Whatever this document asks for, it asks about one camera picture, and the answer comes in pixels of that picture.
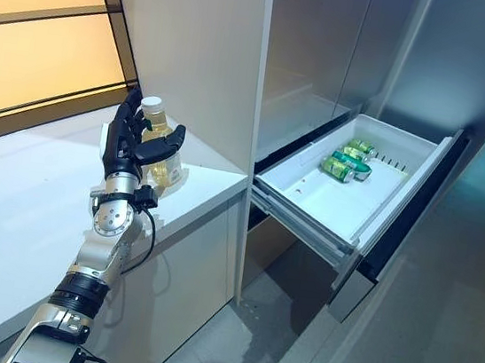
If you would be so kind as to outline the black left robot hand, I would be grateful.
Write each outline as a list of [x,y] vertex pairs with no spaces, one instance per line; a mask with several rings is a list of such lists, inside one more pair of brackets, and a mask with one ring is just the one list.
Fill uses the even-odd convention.
[[167,136],[143,140],[142,134],[154,127],[141,109],[142,91],[131,87],[117,108],[114,119],[106,125],[102,163],[108,178],[114,173],[133,174],[142,178],[142,166],[166,161],[181,149],[186,128],[179,124]]

